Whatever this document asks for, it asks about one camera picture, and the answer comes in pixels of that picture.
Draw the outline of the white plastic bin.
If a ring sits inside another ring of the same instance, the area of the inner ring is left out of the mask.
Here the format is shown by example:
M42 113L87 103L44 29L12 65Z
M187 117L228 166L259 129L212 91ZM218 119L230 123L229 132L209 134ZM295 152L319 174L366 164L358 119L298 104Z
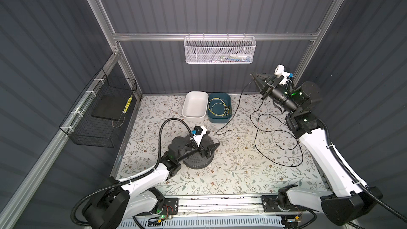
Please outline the white plastic bin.
M202 91L187 93L182 108L182 116L187 121L199 122L204 120L207 114L209 95Z

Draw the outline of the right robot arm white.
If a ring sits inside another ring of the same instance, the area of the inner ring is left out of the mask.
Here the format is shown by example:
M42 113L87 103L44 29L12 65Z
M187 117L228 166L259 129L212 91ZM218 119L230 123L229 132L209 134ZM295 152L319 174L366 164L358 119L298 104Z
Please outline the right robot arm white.
M317 84L306 81L291 90L293 75L278 65L274 74L251 73L251 77L262 95L270 98L288 114L287 127L310 152L320 174L325 178L327 191L314 191L291 184L280 188L277 204L282 211L295 206L315 213L323 213L333 224L352 225L353 220L368 214L376 205L402 221L406 216L382 201L383 194L377 187L370 187L347 163L331 142L327 125L312 109L322 100Z

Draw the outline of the grey foam spool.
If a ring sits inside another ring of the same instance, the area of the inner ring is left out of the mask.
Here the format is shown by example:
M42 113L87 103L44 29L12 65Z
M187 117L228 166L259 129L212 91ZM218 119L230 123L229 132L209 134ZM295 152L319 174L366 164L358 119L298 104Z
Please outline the grey foam spool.
M183 163L191 169L199 170L209 166L214 159L216 146L214 141L208 135L201 140L199 151L188 157Z

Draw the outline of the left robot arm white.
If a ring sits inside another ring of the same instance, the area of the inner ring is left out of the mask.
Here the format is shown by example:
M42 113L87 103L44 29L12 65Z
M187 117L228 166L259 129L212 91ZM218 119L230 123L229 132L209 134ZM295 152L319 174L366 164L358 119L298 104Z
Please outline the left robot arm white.
M151 168L120 180L109 177L103 187L74 205L71 221L93 229L116 229L123 220L132 218L142 228L136 217L148 214L154 224L160 224L175 212L155 186L175 176L183 164L195 170L209 166L220 143L208 134L205 126L195 126L188 129L186 137L174 138L166 152L159 145L158 159Z

